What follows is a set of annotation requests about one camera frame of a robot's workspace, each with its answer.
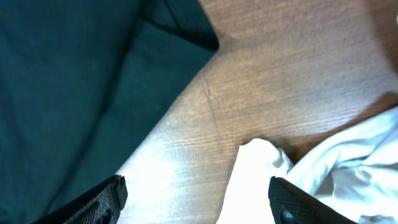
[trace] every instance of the wooden surface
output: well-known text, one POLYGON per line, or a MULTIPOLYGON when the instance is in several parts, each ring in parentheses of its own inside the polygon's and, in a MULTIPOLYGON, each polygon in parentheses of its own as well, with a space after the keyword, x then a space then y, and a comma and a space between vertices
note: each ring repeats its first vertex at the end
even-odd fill
POLYGON ((215 223, 238 146, 293 161, 398 102, 396 0, 201 0, 221 49, 121 168, 120 223, 215 223))

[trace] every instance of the wood grain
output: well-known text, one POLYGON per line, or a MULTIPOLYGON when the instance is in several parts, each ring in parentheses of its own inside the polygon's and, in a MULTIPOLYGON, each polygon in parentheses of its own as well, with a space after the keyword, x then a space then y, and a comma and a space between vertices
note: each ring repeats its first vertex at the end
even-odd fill
POLYGON ((201 3, 221 49, 119 171, 120 223, 215 223, 240 144, 298 161, 398 102, 396 0, 201 3))

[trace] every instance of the crumpled white fabric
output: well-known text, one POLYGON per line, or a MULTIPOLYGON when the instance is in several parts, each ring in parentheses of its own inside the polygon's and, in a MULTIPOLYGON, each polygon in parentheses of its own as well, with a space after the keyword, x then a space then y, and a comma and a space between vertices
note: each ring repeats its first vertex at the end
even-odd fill
POLYGON ((269 180, 283 177, 358 223, 398 222, 398 107, 320 143, 295 166, 270 142, 239 148, 217 224, 275 223, 269 180))

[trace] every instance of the wooden table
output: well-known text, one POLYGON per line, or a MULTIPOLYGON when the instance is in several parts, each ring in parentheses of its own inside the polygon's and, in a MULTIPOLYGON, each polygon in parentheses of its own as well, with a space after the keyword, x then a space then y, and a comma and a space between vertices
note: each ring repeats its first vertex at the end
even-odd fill
POLYGON ((398 102, 398 1, 201 3, 220 51, 119 171, 120 223, 215 223, 240 144, 298 161, 398 102))

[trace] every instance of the dark fabric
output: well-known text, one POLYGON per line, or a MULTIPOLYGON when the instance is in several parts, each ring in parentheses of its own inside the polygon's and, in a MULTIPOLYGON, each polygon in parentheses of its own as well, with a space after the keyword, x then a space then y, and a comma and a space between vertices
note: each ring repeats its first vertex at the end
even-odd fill
POLYGON ((217 48, 194 0, 0 0, 0 223, 113 175, 217 48))

